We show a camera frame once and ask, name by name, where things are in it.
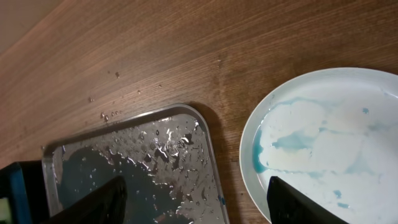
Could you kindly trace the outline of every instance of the wet tray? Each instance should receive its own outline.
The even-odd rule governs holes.
[[[122,175],[125,223],[229,223],[207,124],[187,105],[59,140],[42,161],[51,216]]]

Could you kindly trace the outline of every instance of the metal tray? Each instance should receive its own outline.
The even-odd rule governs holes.
[[[125,223],[229,223],[207,124],[187,105],[53,142],[42,163],[51,216],[123,175]]]

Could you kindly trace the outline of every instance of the tray rim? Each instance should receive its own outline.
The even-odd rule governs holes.
[[[216,164],[216,157],[215,153],[213,150],[213,144],[211,143],[211,136],[210,136],[210,131],[207,125],[207,122],[205,121],[204,117],[192,106],[183,104],[183,103],[176,103],[172,105],[168,105],[165,107],[161,107],[158,109],[150,110],[147,112],[143,112],[141,114],[131,116],[119,121],[115,121],[112,123],[106,123],[104,125],[101,125],[97,128],[89,129],[87,131],[82,131],[76,134],[72,134],[69,138],[61,138],[55,141],[51,141],[47,146],[45,146],[43,150],[43,157],[42,157],[42,168],[43,168],[43,176],[44,176],[44,182],[45,182],[45,193],[47,194],[47,203],[49,205],[49,213],[50,216],[56,215],[58,212],[61,211],[59,207],[59,201],[58,201],[58,192],[57,192],[57,187],[55,183],[55,176],[53,174],[53,152],[58,148],[59,146],[70,144],[73,142],[78,142],[78,141],[83,141],[89,138],[93,138],[96,136],[100,136],[106,133],[111,133],[112,129],[122,129],[123,127],[131,127],[134,125],[134,122],[136,122],[136,125],[139,124],[144,124],[146,123],[146,120],[148,122],[157,120],[160,118],[165,118],[169,116],[160,116],[162,113],[168,113],[171,114],[170,116],[175,116],[178,114],[188,114],[190,116],[193,116],[196,120],[199,121],[199,125],[201,126],[202,130],[206,133],[206,141],[207,141],[207,146],[209,150],[209,157],[211,161],[211,166],[213,168],[213,175],[215,178],[216,182],[216,189],[218,192],[218,195],[222,198],[224,198],[223,190],[221,187],[221,181],[220,181],[220,175],[218,172],[217,164]],[[229,224],[229,218],[228,218],[228,211],[226,209],[226,205],[222,204],[221,201],[219,201],[221,211],[223,213],[223,218],[226,224]]]

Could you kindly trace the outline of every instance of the brown wooden surface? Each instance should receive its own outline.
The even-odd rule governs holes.
[[[264,223],[239,171],[251,111],[313,70],[398,73],[397,11],[395,0],[64,0],[0,55],[0,165],[104,125],[101,112],[121,110],[112,122],[187,103],[210,126],[231,223]]]

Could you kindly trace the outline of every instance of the plate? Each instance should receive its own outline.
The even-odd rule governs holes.
[[[276,175],[346,222],[398,222],[398,77],[330,68],[284,83],[250,115],[239,162],[268,220]]]

